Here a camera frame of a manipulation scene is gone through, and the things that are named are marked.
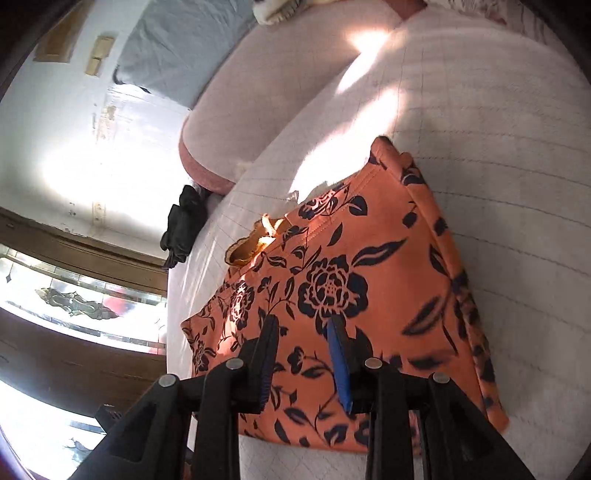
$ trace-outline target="clamp jaw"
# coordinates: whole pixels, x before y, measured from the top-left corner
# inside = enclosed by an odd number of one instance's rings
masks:
[[[339,400],[369,413],[366,480],[413,480],[408,411],[419,418],[426,480],[535,480],[505,439],[446,374],[402,374],[349,338],[343,320],[328,325]]]

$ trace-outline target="pink pillow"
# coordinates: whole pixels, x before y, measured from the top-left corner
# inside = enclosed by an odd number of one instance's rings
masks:
[[[203,187],[227,194],[336,75],[399,24],[382,0],[346,0],[255,27],[187,118],[179,145],[187,173]]]

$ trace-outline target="black cloth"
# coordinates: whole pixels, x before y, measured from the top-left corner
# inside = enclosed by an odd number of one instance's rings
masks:
[[[160,241],[160,248],[168,250],[168,258],[163,268],[174,268],[177,263],[184,263],[197,235],[207,222],[205,201],[211,192],[197,185],[183,187],[178,205],[173,205],[168,214],[168,229]]]

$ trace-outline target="white mattress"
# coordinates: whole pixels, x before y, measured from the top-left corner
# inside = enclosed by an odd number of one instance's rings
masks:
[[[591,440],[591,87],[566,56],[437,8],[366,52],[283,130],[170,273],[168,369],[190,375],[178,327],[220,284],[223,256],[367,160],[409,151],[446,215],[489,336],[506,438],[538,480],[563,480]],[[364,458],[241,439],[242,475],[363,478]]]

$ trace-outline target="black floral print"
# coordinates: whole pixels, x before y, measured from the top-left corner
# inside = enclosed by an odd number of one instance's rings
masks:
[[[298,309],[316,319],[316,332],[327,337],[326,324],[335,314],[356,317],[368,307],[368,283],[350,271],[346,255],[312,264],[298,289]]]
[[[304,362],[304,351],[296,346],[294,351],[289,354],[287,357],[287,363],[291,365],[291,373],[292,375],[297,375],[301,372],[301,367]]]
[[[340,183],[324,195],[306,202],[300,207],[298,214],[305,220],[312,220],[316,215],[320,215],[321,213],[331,215],[339,204],[339,199],[335,194],[344,187],[345,184]]]
[[[197,340],[192,345],[193,347],[193,366],[196,372],[206,372],[209,370],[209,358],[215,357],[216,352],[211,348],[206,348],[203,340]]]
[[[236,328],[242,330],[248,324],[248,311],[255,299],[255,289],[249,287],[244,280],[236,286],[236,291],[230,301],[230,321],[236,323]]]

